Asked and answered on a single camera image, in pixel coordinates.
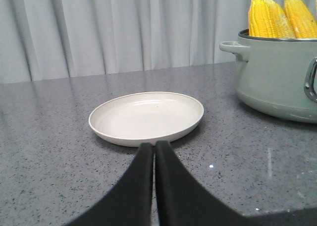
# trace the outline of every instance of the white curtain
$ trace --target white curtain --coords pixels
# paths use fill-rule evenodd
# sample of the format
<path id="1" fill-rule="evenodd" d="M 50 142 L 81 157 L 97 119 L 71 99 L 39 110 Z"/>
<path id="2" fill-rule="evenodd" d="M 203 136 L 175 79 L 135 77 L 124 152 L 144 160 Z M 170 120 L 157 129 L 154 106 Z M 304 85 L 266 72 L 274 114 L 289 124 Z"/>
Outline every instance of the white curtain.
<path id="1" fill-rule="evenodd" d="M 0 83 L 233 61 L 250 1 L 0 0 Z"/>

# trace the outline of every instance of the corn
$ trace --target corn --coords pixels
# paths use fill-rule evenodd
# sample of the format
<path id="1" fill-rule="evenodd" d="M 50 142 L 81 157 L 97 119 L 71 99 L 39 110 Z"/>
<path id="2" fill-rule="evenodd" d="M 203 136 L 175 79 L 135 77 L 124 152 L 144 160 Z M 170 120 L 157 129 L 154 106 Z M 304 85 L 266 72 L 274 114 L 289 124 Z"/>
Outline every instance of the corn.
<path id="1" fill-rule="evenodd" d="M 317 38 L 316 20 L 302 0 L 284 0 L 284 9 L 296 38 Z"/>
<path id="2" fill-rule="evenodd" d="M 289 20 L 286 18 L 283 8 L 274 0 L 264 0 L 270 11 L 273 24 L 276 27 L 277 36 L 274 38 L 295 39 L 295 33 Z"/>
<path id="3" fill-rule="evenodd" d="M 249 35 L 275 38 L 276 27 L 264 0 L 251 0 L 249 9 Z"/>

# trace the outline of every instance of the white plate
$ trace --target white plate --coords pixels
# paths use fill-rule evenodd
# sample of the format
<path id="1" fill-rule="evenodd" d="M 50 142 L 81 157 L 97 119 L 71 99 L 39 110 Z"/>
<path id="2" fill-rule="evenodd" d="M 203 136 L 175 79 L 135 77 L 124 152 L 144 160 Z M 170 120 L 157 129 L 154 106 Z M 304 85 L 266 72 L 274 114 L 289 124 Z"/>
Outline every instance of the white plate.
<path id="1" fill-rule="evenodd" d="M 98 106 L 89 126 L 102 139 L 122 146 L 174 141 L 191 132 L 204 114 L 196 99 L 172 92 L 144 92 L 118 97 Z"/>

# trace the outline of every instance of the speckled countertop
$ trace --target speckled countertop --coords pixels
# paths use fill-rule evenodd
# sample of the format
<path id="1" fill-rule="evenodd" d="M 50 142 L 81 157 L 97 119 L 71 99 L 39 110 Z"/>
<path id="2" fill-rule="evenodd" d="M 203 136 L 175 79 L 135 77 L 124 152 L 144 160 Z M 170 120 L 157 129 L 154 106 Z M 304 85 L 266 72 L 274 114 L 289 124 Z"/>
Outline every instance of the speckled countertop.
<path id="1" fill-rule="evenodd" d="M 0 85 L 0 225 L 60 226 L 107 193 L 136 149 L 97 137 L 89 114 L 147 91 L 204 105 L 199 126 L 172 146 L 210 193 L 263 225 L 317 225 L 317 125 L 249 108 L 233 76 L 229 62 Z M 153 203 L 153 225 L 156 213 Z"/>

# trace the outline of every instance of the pot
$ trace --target pot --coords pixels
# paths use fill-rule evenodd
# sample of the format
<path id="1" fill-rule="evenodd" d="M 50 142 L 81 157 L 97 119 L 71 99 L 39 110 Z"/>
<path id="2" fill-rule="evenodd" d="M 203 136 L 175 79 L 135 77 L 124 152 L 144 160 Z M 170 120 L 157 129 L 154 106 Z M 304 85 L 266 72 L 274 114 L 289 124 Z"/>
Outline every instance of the pot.
<path id="1" fill-rule="evenodd" d="M 235 91 L 250 107 L 271 116 L 317 123 L 317 39 L 276 39 L 239 32 L 220 50 L 236 55 Z"/>

